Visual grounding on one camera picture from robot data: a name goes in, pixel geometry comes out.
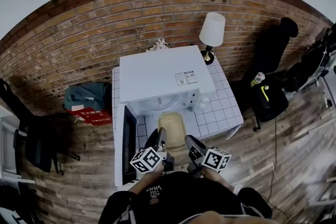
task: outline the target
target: wooden floor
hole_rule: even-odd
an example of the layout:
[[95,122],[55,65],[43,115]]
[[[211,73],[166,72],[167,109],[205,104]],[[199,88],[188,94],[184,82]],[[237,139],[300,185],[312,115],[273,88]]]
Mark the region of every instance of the wooden floor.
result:
[[[306,132],[323,113],[321,91],[313,86],[297,93],[286,112],[277,118],[277,167],[270,202],[287,214],[290,223],[316,219],[321,209],[307,209],[307,202],[323,194],[328,186],[323,179],[332,174],[336,164],[333,124]],[[251,111],[244,113],[244,119],[243,126],[230,140],[218,135],[206,144],[232,154],[224,172],[229,182],[241,182],[268,197],[275,165],[275,121],[262,124],[262,130],[255,133]],[[68,121],[59,120],[59,126],[66,126]],[[60,176],[53,168],[47,174],[23,159],[22,174],[36,180],[32,188],[37,190],[38,205],[49,212],[47,216],[39,214],[45,223],[98,223],[108,197],[116,190],[112,126],[70,125],[72,132],[69,128],[60,132],[81,161],[60,155],[65,173]],[[176,169],[185,170],[188,162],[186,150],[176,153]],[[289,223],[277,209],[274,219]]]

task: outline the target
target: white tiled platform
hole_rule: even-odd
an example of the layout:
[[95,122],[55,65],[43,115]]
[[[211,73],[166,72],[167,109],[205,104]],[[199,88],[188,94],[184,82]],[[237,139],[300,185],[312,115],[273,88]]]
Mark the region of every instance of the white tiled platform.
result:
[[[207,66],[207,68],[214,81],[216,94],[210,102],[207,103],[206,107],[195,110],[194,114],[199,132],[196,130],[190,134],[198,136],[198,138],[202,139],[224,131],[234,130],[234,132],[231,132],[230,135],[227,135],[227,138],[229,138],[239,129],[244,120],[217,58],[215,58],[214,62]],[[115,67],[112,71],[112,115],[113,133],[115,135],[115,116],[117,115],[117,107],[120,103],[119,95],[119,67]],[[181,114],[183,115],[184,121],[186,121],[186,118],[190,119],[189,115],[185,118],[185,112],[181,112]],[[144,116],[137,119],[137,148],[144,146],[148,136],[153,131],[153,126],[151,126],[152,124],[148,126],[148,123],[148,120],[146,120],[146,117]]]

